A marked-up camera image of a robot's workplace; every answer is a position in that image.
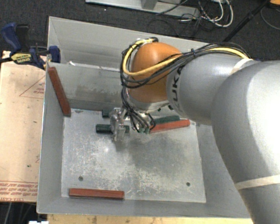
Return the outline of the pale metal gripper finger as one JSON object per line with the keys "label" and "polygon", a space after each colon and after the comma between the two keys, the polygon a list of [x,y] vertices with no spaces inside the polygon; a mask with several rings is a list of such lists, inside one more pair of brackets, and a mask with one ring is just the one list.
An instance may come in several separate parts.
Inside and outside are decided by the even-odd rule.
{"label": "pale metal gripper finger", "polygon": [[112,134],[116,134],[118,130],[118,124],[119,124],[119,116],[117,114],[112,114],[110,118],[110,130]]}
{"label": "pale metal gripper finger", "polygon": [[126,127],[123,123],[118,124],[116,135],[115,135],[115,141],[121,141],[126,132]]}

